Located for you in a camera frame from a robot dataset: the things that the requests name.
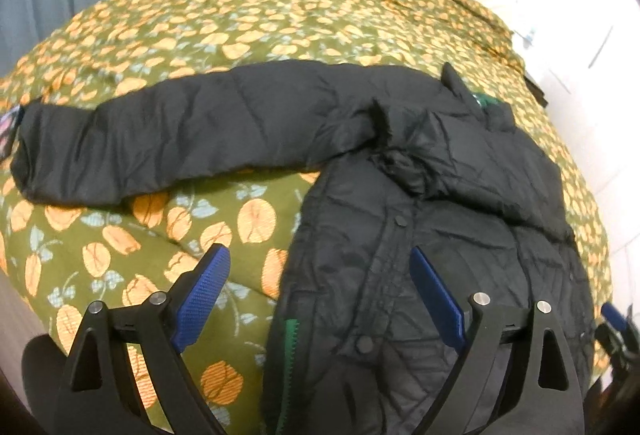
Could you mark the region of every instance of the green cloth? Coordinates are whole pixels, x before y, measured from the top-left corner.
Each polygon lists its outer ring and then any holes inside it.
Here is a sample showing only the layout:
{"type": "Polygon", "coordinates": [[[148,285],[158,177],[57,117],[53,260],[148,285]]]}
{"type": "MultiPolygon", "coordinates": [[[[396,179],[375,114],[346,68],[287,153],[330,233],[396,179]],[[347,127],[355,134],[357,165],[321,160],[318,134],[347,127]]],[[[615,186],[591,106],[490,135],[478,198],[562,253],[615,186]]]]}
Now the green cloth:
{"type": "MultiPolygon", "coordinates": [[[[404,65],[433,76],[448,61],[472,91],[510,104],[518,126],[560,167],[596,307],[610,299],[607,237],[593,195],[527,91],[511,33],[472,0],[104,0],[18,61],[0,80],[0,107],[44,96],[92,108],[167,78],[287,58],[404,65]]],[[[265,94],[264,104],[277,97],[265,94]]],[[[228,433],[257,434],[278,282],[316,176],[244,171],[183,181],[118,209],[66,209],[27,202],[3,162],[0,271],[68,351],[93,300],[139,303],[169,288],[212,241],[228,245],[229,281],[183,358],[228,433]]],[[[129,354],[148,415],[165,427],[139,348],[129,354]]],[[[606,364],[598,354],[596,371],[606,364]]]]}

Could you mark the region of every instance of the wooden floor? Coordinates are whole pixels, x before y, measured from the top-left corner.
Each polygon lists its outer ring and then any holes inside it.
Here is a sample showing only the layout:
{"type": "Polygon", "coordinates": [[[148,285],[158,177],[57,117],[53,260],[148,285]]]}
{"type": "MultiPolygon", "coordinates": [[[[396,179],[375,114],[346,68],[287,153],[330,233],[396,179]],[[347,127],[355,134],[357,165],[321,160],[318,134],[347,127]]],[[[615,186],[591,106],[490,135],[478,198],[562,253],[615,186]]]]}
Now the wooden floor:
{"type": "Polygon", "coordinates": [[[45,333],[38,317],[20,299],[0,271],[0,368],[16,395],[26,404],[20,362],[27,342],[45,333]]]}

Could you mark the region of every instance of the bed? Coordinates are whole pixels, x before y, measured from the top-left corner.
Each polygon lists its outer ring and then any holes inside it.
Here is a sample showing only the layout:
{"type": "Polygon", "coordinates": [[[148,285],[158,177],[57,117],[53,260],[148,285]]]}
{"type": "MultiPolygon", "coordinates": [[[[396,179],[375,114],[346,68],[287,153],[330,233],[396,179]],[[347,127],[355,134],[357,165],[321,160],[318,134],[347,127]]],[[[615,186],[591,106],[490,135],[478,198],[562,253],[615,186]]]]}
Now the bed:
{"type": "MultiPolygon", "coordinates": [[[[511,104],[518,125],[561,168],[567,220],[596,307],[610,299],[607,238],[593,195],[527,91],[509,29],[472,0],[104,0],[17,62],[0,82],[1,104],[42,96],[94,107],[166,78],[287,58],[397,64],[434,76],[449,61],[473,91],[511,104]]],[[[141,303],[214,241],[228,245],[229,281],[183,357],[228,432],[257,433],[278,280],[318,174],[244,171],[87,209],[27,202],[9,165],[0,166],[0,265],[65,351],[91,301],[141,303]]],[[[150,418],[166,427],[142,354],[131,346],[129,356],[150,418]]],[[[594,375],[606,365],[598,351],[594,375]]]]}

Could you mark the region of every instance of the jacket sleeve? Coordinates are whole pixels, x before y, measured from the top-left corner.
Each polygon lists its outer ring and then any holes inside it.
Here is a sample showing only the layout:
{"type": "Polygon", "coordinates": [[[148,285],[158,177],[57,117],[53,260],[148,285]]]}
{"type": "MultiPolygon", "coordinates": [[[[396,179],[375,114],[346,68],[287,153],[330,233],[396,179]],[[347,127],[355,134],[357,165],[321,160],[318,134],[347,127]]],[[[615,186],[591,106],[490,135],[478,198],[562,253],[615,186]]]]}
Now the jacket sleeve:
{"type": "Polygon", "coordinates": [[[12,162],[32,202],[116,205],[242,168],[313,169],[374,136],[363,67],[284,61],[196,75],[95,110],[29,104],[12,162]]]}

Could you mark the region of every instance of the black puffer jacket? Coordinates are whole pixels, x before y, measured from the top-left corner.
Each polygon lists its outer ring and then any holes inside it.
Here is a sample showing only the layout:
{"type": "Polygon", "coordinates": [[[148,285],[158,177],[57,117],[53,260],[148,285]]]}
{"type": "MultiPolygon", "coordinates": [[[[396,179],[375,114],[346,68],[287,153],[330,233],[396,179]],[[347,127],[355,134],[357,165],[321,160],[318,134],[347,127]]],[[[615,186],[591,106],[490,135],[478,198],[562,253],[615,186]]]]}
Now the black puffer jacket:
{"type": "MultiPolygon", "coordinates": [[[[93,112],[31,104],[12,171],[34,202],[110,205],[185,178],[320,165],[268,342],[270,433],[412,432],[456,358],[409,277],[415,245],[468,294],[548,301],[586,390],[593,304],[558,167],[508,105],[482,108],[449,65],[438,81],[277,62],[163,82],[93,112]]],[[[497,358],[470,429],[506,364],[497,358]]]]}

